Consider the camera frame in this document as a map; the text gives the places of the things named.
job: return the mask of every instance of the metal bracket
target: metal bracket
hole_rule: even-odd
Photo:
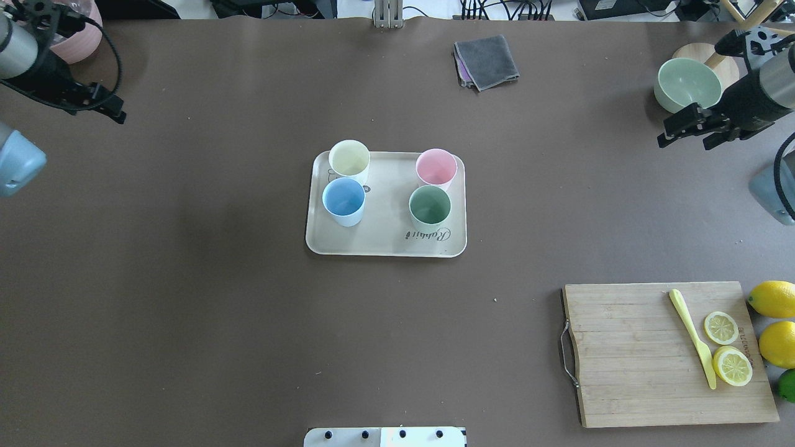
[[[568,319],[566,319],[566,325],[563,327],[563,332],[560,333],[560,356],[563,359],[563,370],[566,371],[566,374],[568,374],[568,377],[572,380],[572,383],[574,383],[574,387],[579,388],[580,382],[577,380],[576,377],[574,377],[574,375],[568,370],[568,367],[566,366],[566,348],[563,345],[563,336],[566,335],[566,332],[568,332],[568,330],[571,327],[572,324],[568,321]]]
[[[463,427],[315,428],[306,433],[304,447],[467,447]]]
[[[376,28],[403,28],[403,0],[375,0],[373,25]]]

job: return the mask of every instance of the knife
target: knife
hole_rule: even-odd
[[[704,368],[704,374],[707,376],[707,383],[709,383],[709,387],[714,390],[717,384],[715,370],[712,369],[712,352],[709,350],[707,344],[698,337],[696,326],[693,325],[693,320],[690,318],[690,311],[688,311],[688,305],[684,303],[682,293],[679,290],[671,289],[671,291],[668,292],[668,296],[671,298],[673,307],[677,309],[679,318],[682,319],[684,326],[688,330],[690,340],[692,340],[693,344],[696,346],[696,352],[698,352],[698,356],[701,359],[701,366]]]

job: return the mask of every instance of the cutting board handle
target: cutting board handle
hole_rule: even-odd
[[[563,359],[563,371],[566,371],[566,374],[568,374],[568,377],[572,380],[572,383],[574,383],[574,387],[579,388],[580,381],[577,380],[577,378],[572,374],[572,372],[568,370],[568,366],[566,366],[566,347],[564,346],[563,343],[563,336],[566,335],[566,332],[569,332],[568,336],[569,338],[571,338],[572,337],[572,334],[570,332],[571,328],[572,324],[568,321],[567,318],[566,325],[563,327],[563,332],[560,333],[560,357],[561,359]]]

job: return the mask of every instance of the wooden cutting board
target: wooden cutting board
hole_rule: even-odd
[[[745,387],[718,378],[710,390],[696,349],[668,298],[679,289],[704,334],[713,311],[737,321],[732,343],[753,364]],[[585,427],[778,422],[773,393],[739,282],[580,284],[564,288],[571,323],[580,417]]]

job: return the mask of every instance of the pink bowl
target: pink bowl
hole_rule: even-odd
[[[102,25],[102,17],[99,15],[99,8],[92,1],[91,12],[88,17],[94,19]],[[67,40],[57,43],[50,47],[58,57],[65,60],[67,64],[74,64],[89,57],[99,47],[102,41],[102,33],[93,25],[86,24],[86,29],[69,37]]]

